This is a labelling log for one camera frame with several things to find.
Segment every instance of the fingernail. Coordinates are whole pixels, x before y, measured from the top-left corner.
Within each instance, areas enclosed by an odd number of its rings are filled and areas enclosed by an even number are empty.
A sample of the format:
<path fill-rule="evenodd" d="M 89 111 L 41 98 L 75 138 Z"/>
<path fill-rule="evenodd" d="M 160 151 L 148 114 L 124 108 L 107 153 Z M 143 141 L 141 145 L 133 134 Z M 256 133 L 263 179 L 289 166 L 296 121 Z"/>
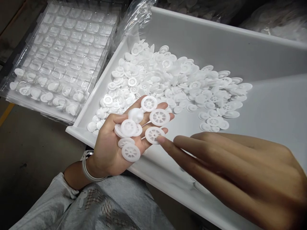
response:
<path fill-rule="evenodd" d="M 160 143 L 160 144 L 163 144 L 165 142 L 165 137 L 164 136 L 158 136 L 157 137 L 157 141 Z"/>

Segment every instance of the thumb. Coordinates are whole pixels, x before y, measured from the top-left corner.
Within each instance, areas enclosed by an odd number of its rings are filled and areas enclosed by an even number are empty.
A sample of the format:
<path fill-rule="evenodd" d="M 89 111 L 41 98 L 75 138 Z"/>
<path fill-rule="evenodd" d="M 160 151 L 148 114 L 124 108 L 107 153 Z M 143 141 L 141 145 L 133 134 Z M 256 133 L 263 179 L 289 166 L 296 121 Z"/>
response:
<path fill-rule="evenodd" d="M 127 114 L 119 115 L 111 113 L 104 122 L 103 126 L 100 129 L 100 133 L 108 134 L 114 130 L 114 127 L 118 123 L 122 123 L 124 120 L 128 119 Z"/>

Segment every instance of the finger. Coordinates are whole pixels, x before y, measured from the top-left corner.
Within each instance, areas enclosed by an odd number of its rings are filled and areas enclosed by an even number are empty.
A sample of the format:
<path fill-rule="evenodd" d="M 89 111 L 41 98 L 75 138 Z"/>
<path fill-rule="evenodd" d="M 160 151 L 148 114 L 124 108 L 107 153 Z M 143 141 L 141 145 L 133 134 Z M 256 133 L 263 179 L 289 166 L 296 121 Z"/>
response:
<path fill-rule="evenodd" d="M 169 113 L 169 115 L 170 115 L 170 121 L 171 121 L 172 119 L 175 118 L 175 115 L 174 115 L 174 114 Z M 143 131 L 142 131 L 142 134 L 140 135 L 141 138 L 143 138 L 143 137 L 145 136 L 146 130 L 147 130 L 148 128 L 150 128 L 150 127 L 160 127 L 160 126 L 156 126 L 156 125 L 154 125 L 154 124 L 151 123 L 151 122 L 150 122 L 150 123 L 147 123 L 146 125 L 144 125 L 144 126 L 142 127 Z"/>
<path fill-rule="evenodd" d="M 168 104 L 166 102 L 162 102 L 160 104 L 158 104 L 157 109 L 166 109 L 168 107 Z M 140 125 L 143 126 L 145 125 L 147 122 L 149 122 L 149 115 L 151 112 L 145 112 L 144 113 L 144 118 L 143 120 L 140 122 Z"/>
<path fill-rule="evenodd" d="M 159 136 L 157 140 L 181 168 L 200 182 L 226 206 L 239 214 L 250 213 L 250 208 L 254 204 L 249 195 L 226 179 L 205 168 L 197 159 L 177 148 L 167 138 Z"/>
<path fill-rule="evenodd" d="M 117 123 L 122 123 L 124 120 L 128 119 L 127 114 L 118 115 L 111 113 L 104 122 L 103 126 L 99 130 L 99 133 L 108 134 L 114 130 Z"/>
<path fill-rule="evenodd" d="M 169 131 L 167 128 L 162 128 L 162 130 L 165 134 L 167 134 L 167 132 Z M 145 147 L 145 150 L 152 145 L 151 143 L 149 143 L 149 141 L 146 138 L 142 139 L 142 144 Z"/>
<path fill-rule="evenodd" d="M 212 165 L 240 185 L 250 186 L 246 180 L 255 179 L 256 168 L 253 165 L 215 144 L 190 137 L 176 136 L 174 145 Z"/>
<path fill-rule="evenodd" d="M 128 112 L 129 112 L 130 110 L 134 109 L 134 108 L 140 108 L 140 107 L 141 107 L 141 101 L 142 101 L 142 99 L 143 99 L 144 97 L 146 97 L 146 95 L 141 96 L 135 103 L 133 103 L 132 106 L 130 106 L 130 107 L 124 112 L 124 114 L 128 114 Z"/>
<path fill-rule="evenodd" d="M 191 138 L 215 144 L 251 164 L 258 164 L 259 162 L 264 161 L 263 157 L 259 155 L 257 150 L 249 148 L 246 145 L 233 141 L 217 133 L 202 132 L 192 135 Z"/>
<path fill-rule="evenodd" d="M 191 137 L 198 139 L 198 137 L 200 137 L 202 134 L 203 133 L 194 134 Z M 240 143 L 241 145 L 244 145 L 248 148 L 255 150 L 264 150 L 267 149 L 268 146 L 276 144 L 274 142 L 270 142 L 267 140 L 259 139 L 256 137 L 244 136 L 244 135 L 227 134 L 227 133 L 214 133 L 214 134 L 222 136 L 224 138 L 228 138 L 234 142 Z"/>

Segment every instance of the left hand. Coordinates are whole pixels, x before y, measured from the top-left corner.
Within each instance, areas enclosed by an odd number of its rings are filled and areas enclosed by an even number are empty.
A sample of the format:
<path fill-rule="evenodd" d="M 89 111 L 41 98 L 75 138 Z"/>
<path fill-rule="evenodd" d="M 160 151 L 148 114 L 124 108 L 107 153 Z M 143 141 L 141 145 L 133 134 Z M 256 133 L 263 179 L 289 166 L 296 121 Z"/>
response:
<path fill-rule="evenodd" d="M 128 119 L 128 112 L 133 108 L 140 108 L 141 101 L 145 96 L 139 98 L 123 115 L 110 114 L 103 126 L 101 127 L 95 149 L 94 155 L 87 159 L 87 168 L 89 173 L 97 178 L 105 177 L 108 175 L 116 176 L 123 173 L 129 168 L 133 162 L 126 161 L 122 156 L 122 149 L 118 147 L 120 138 L 115 134 L 114 127 L 117 123 L 122 123 Z M 167 103 L 160 103 L 158 109 L 166 109 Z M 144 118 L 140 122 L 143 132 L 140 136 L 131 137 L 135 141 L 135 145 L 139 148 L 141 155 L 151 146 L 145 136 L 145 131 L 149 127 L 155 126 L 149 122 L 150 112 L 144 113 Z M 170 113 L 170 119 L 174 118 L 174 114 Z"/>

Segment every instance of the clear plastic bag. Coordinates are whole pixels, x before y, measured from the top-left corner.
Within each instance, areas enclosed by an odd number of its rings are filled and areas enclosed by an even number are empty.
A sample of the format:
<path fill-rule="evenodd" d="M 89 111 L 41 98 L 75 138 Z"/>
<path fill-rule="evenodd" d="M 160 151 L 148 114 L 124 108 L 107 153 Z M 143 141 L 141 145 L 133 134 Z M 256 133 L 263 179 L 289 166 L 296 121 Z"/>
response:
<path fill-rule="evenodd" d="M 241 28 L 307 42 L 306 1 L 277 0 L 259 7 Z"/>
<path fill-rule="evenodd" d="M 133 0 L 123 19 L 121 20 L 114 42 L 112 43 L 112 54 L 116 51 L 119 43 L 126 36 L 139 36 L 142 29 L 150 22 L 151 7 L 156 4 L 157 0 Z"/>
<path fill-rule="evenodd" d="M 159 0 L 157 6 L 171 11 L 229 24 L 245 0 Z"/>

